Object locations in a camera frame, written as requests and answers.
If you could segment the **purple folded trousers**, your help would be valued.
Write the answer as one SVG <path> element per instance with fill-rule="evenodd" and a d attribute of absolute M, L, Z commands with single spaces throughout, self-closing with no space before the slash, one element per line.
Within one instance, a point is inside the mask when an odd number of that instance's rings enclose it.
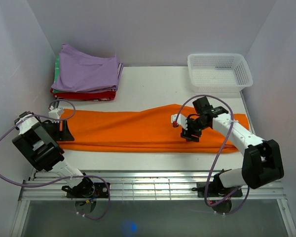
<path fill-rule="evenodd" d="M 58 57 L 59 74 L 52 89 L 80 93 L 118 89 L 124 65 L 117 56 L 91 56 L 63 44 Z"/>

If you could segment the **aluminium frame rail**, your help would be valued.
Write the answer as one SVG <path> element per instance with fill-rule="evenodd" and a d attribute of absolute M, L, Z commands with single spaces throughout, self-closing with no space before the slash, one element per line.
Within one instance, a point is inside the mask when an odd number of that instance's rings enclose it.
<path fill-rule="evenodd" d="M 13 237 L 296 237 L 283 183 L 250 191 L 221 216 L 193 190 L 206 180 L 213 154 L 67 151 L 66 160 L 111 184 L 111 207 L 97 201 L 93 219 L 76 214 L 61 183 L 23 189 Z M 96 221 L 94 217 L 103 215 Z"/>

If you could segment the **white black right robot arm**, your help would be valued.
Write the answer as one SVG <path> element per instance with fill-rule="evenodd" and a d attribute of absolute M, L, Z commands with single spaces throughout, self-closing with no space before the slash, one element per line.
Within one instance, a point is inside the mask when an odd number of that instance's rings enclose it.
<path fill-rule="evenodd" d="M 196 188 L 202 197 L 239 197 L 242 186 L 257 189 L 284 177 L 280 146 L 275 140 L 262 139 L 246 129 L 227 103 L 213 107 L 207 95 L 193 96 L 190 101 L 194 114 L 185 117 L 178 111 L 171 116 L 172 125 L 182 128 L 181 137 L 199 142 L 203 130 L 211 128 L 224 136 L 223 145 L 230 141 L 243 156 L 241 168 L 210 173 L 206 183 Z"/>

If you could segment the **orange trousers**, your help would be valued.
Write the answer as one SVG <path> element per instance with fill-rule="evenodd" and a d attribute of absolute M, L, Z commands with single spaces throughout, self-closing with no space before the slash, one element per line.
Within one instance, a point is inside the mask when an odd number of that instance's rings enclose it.
<path fill-rule="evenodd" d="M 217 153 L 224 136 L 207 128 L 199 142 L 187 142 L 171 124 L 180 105 L 141 112 L 76 111 L 67 121 L 74 141 L 60 142 L 62 149 L 127 153 Z"/>

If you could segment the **red folded trousers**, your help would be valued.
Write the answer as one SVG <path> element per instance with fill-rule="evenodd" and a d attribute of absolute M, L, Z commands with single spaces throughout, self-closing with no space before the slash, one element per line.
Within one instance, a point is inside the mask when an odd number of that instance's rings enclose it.
<path fill-rule="evenodd" d="M 54 98 L 76 101 L 112 101 L 115 99 L 115 91 L 105 91 L 97 93 L 78 93 L 78 92 L 55 92 L 50 90 Z"/>

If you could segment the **green folded trousers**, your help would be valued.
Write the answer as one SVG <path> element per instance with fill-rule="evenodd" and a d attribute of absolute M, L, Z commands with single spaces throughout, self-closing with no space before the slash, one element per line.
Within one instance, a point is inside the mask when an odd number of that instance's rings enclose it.
<path fill-rule="evenodd" d="M 60 64 L 59 64 L 59 55 L 57 55 L 56 57 L 56 61 L 55 61 L 55 68 L 54 68 L 54 83 L 57 82 L 59 74 L 60 74 L 60 68 L 59 68 Z M 54 88 L 51 88 L 51 93 L 55 94 L 55 93 L 61 93 L 61 91 L 56 90 Z"/>

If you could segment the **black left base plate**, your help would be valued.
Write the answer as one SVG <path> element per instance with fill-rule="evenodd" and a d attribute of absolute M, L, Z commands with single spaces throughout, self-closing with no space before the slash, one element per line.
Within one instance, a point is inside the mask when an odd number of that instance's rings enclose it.
<path fill-rule="evenodd" d="M 71 188 L 69 186 L 63 186 L 62 191 L 66 192 L 67 198 L 108 198 L 108 188 L 104 183 L 95 182 L 91 186 L 90 191 L 85 191 L 80 194 L 73 194 Z"/>

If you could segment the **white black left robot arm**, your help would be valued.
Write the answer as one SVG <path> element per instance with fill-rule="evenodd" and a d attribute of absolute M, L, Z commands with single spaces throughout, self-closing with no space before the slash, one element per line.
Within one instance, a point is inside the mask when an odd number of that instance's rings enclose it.
<path fill-rule="evenodd" d="M 74 141 L 67 120 L 41 121 L 34 113 L 24 112 L 14 121 L 19 135 L 12 140 L 14 146 L 37 171 L 47 171 L 64 178 L 67 185 L 62 190 L 74 198 L 89 198 L 96 188 L 90 178 L 71 166 L 64 158 L 59 142 Z"/>

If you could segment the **white plastic basket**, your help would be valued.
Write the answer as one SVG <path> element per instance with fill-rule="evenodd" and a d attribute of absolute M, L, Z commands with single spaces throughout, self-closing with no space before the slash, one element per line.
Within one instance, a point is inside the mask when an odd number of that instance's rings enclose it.
<path fill-rule="evenodd" d="M 190 54 L 187 67 L 190 84 L 197 93 L 237 93 L 253 85 L 251 71 L 241 54 Z"/>

